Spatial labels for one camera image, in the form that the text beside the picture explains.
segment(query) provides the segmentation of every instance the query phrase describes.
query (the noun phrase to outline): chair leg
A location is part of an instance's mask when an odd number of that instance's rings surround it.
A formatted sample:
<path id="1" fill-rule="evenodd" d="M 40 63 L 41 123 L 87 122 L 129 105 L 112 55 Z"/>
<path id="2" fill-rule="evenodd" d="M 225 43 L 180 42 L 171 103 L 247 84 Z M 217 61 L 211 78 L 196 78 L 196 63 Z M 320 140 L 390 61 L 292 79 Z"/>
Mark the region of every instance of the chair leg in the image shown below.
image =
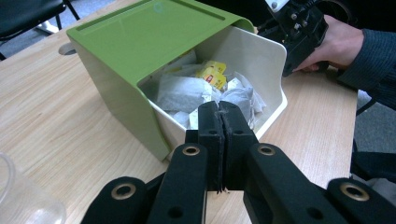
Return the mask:
<path id="1" fill-rule="evenodd" d="M 64 3 L 69 7 L 70 11 L 72 12 L 72 14 L 76 18 L 76 20 L 79 21 L 79 15 L 74 10 L 74 8 L 73 8 L 72 4 L 70 3 L 70 1 L 69 0 L 64 0 Z"/>
<path id="2" fill-rule="evenodd" d="M 0 52 L 0 61 L 3 61 L 5 59 L 6 59 L 6 57 Z"/>
<path id="3" fill-rule="evenodd" d="M 58 25 L 58 30 L 62 30 L 62 23 L 59 14 L 55 16 L 55 19 L 56 19 L 56 24 Z"/>

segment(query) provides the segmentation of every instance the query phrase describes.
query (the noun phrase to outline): screw hole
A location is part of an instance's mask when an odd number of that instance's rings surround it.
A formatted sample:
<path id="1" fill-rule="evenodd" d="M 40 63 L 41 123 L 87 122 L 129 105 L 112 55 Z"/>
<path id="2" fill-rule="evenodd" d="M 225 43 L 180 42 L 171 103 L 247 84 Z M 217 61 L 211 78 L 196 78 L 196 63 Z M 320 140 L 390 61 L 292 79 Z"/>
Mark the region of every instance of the screw hole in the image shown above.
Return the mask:
<path id="1" fill-rule="evenodd" d="M 369 194 L 364 189 L 361 189 L 360 187 L 351 183 L 342 184 L 340 189 L 346 196 L 353 200 L 365 202 L 370 199 Z"/>
<path id="2" fill-rule="evenodd" d="M 130 183 L 119 184 L 111 191 L 111 197 L 115 200 L 125 200 L 136 192 L 136 186 Z"/>
<path id="3" fill-rule="evenodd" d="M 275 155 L 275 151 L 270 147 L 259 147 L 259 152 L 265 156 Z"/>
<path id="4" fill-rule="evenodd" d="M 173 207 L 173 208 L 169 209 L 168 216 L 171 218 L 183 217 L 183 210 L 179 206 Z"/>
<path id="5" fill-rule="evenodd" d="M 198 147 L 186 147 L 183 149 L 183 154 L 186 156 L 195 156 L 199 153 Z"/>
<path id="6" fill-rule="evenodd" d="M 309 207 L 306 212 L 314 219 L 323 219 L 323 214 L 317 208 Z"/>

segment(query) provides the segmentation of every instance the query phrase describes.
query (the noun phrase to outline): gray floor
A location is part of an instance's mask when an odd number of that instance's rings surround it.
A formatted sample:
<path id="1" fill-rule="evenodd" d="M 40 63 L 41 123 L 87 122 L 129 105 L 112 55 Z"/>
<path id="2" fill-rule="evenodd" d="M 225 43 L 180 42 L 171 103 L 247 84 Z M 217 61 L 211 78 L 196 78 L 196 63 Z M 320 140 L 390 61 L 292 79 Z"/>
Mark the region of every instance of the gray floor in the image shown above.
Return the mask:
<path id="1" fill-rule="evenodd" d="M 78 12 L 78 15 L 83 18 L 113 1 L 74 0 L 72 1 L 72 5 Z M 69 24 L 76 21 L 69 9 L 61 14 L 61 20 L 63 27 L 66 29 Z M 6 43 L 1 43 L 0 52 L 6 57 L 10 57 L 45 37 L 46 35 L 42 31 L 31 30 Z M 358 107 L 364 105 L 369 100 L 370 97 L 365 92 L 360 91 Z M 361 151 L 396 153 L 396 138 L 394 137 L 396 126 L 394 123 L 396 123 L 396 113 L 392 109 L 380 104 L 375 104 L 366 112 L 359 115 L 356 119 L 355 127 L 355 139 L 358 149 Z"/>

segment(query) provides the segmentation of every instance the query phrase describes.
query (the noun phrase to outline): clear plastic container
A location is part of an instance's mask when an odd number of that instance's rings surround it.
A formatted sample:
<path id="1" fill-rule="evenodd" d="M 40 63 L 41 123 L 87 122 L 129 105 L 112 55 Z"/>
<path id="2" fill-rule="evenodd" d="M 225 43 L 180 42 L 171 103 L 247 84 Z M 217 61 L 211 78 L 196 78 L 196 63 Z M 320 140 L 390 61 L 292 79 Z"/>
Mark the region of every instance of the clear plastic container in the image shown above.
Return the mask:
<path id="1" fill-rule="evenodd" d="M 0 152 L 0 223 L 63 224 L 66 212 L 54 199 L 15 168 Z"/>

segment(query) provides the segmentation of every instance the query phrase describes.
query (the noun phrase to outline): dark sleeve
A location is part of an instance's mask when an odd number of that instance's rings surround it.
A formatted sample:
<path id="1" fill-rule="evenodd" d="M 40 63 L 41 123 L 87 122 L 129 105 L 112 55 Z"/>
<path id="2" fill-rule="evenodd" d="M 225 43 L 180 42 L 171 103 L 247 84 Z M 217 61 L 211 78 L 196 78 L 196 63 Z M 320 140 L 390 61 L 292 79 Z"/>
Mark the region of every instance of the dark sleeve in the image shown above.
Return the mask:
<path id="1" fill-rule="evenodd" d="M 361 51 L 338 80 L 396 110 L 396 33 L 363 30 L 363 34 Z"/>

